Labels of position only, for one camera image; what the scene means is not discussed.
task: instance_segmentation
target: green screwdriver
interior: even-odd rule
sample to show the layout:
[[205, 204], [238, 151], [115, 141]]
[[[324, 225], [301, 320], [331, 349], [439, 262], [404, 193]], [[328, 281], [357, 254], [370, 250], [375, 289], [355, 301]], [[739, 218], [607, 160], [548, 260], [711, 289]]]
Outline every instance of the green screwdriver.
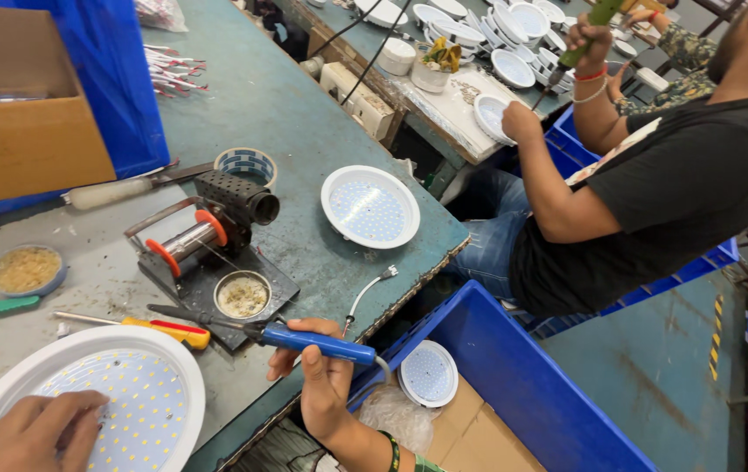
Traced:
[[[589, 24], [593, 26], [604, 26], [610, 23], [610, 18], [619, 11], [619, 7], [624, 3], [624, 0], [597, 0], [595, 5], [592, 6], [592, 11], [589, 12]], [[534, 103], [532, 111], [536, 110], [536, 106], [543, 101], [546, 97], [546, 93], [552, 87], [560, 83], [560, 79], [564, 78], [564, 74], [571, 70], [578, 64], [578, 59], [584, 55], [589, 49], [589, 45], [592, 44], [592, 39], [587, 39], [587, 44], [581, 46], [575, 50], [566, 49], [560, 59], [557, 60], [557, 67], [554, 68], [552, 75], [548, 77], [548, 85], [543, 89], [543, 93], [540, 94], [540, 98]]]

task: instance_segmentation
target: green wristband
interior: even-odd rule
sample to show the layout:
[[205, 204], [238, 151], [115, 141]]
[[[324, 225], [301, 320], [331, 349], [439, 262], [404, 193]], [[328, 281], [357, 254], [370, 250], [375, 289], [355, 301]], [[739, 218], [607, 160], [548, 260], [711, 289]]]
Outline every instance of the green wristband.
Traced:
[[400, 444], [389, 433], [385, 431], [379, 432], [388, 437], [388, 440], [391, 442], [391, 467], [388, 472], [397, 472], [400, 469]]

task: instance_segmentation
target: plastic bag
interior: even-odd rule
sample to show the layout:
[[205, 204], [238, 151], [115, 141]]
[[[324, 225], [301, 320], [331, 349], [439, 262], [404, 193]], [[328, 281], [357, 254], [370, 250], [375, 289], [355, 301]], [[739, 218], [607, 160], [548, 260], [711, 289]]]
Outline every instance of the plastic bag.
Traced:
[[177, 0], [135, 0], [135, 12], [140, 24], [184, 33], [184, 14]]
[[406, 396], [400, 387], [380, 387], [362, 403], [359, 421], [376, 430], [387, 431], [400, 445], [416, 455], [426, 454], [434, 430], [431, 420], [440, 408], [424, 408]]

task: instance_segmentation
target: hand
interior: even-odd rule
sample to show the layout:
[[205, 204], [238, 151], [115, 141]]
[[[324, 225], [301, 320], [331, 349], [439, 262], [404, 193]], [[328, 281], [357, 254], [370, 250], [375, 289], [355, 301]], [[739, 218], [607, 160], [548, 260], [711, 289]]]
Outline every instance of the hand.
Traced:
[[536, 113], [515, 100], [502, 113], [502, 132], [517, 143], [543, 139], [543, 126]]
[[627, 21], [625, 21], [625, 23], [621, 26], [623, 28], [630, 28], [634, 24], [647, 21], [647, 19], [656, 12], [656, 10], [636, 10], [631, 14], [631, 17], [628, 18]]
[[[321, 318], [289, 320], [286, 324], [293, 331], [310, 331], [337, 339], [342, 331], [335, 321]], [[277, 349], [269, 359], [271, 369], [266, 374], [269, 381], [279, 376], [286, 377], [301, 354], [304, 371], [304, 388], [301, 393], [301, 414], [309, 434], [319, 443], [330, 448], [334, 440], [340, 440], [342, 432], [348, 431], [357, 422], [346, 407], [350, 381], [354, 373], [353, 363], [347, 360], [325, 358], [317, 346], [307, 346], [302, 353], [290, 349]]]
[[575, 65], [575, 71], [580, 76], [591, 76], [600, 72], [613, 44], [609, 26], [592, 26], [589, 24], [589, 14], [580, 14], [578, 24], [572, 26], [566, 36], [567, 49], [576, 50], [586, 46], [587, 39], [592, 39], [592, 45]]
[[95, 391], [22, 398], [0, 419], [0, 471], [84, 472], [107, 401]]
[[631, 65], [631, 61], [625, 62], [618, 72], [614, 76], [607, 78], [607, 96], [610, 97], [610, 102], [615, 102], [619, 98], [625, 96], [621, 93], [621, 77], [624, 76], [625, 70]]

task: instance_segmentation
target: beard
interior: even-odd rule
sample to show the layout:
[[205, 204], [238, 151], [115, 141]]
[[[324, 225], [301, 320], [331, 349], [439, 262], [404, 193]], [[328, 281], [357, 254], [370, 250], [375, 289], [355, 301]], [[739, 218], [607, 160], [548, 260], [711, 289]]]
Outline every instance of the beard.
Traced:
[[732, 24], [726, 28], [724, 37], [720, 40], [718, 50], [715, 51], [715, 55], [709, 61], [709, 65], [706, 67], [706, 74], [709, 75], [709, 79], [712, 80], [715, 85], [720, 85], [720, 82], [724, 80], [726, 71], [730, 70], [732, 60], [735, 58], [736, 51], [738, 49], [738, 40], [736, 38], [738, 27], [741, 25], [741, 21], [747, 15], [748, 7], [744, 8], [744, 11], [733, 20]]

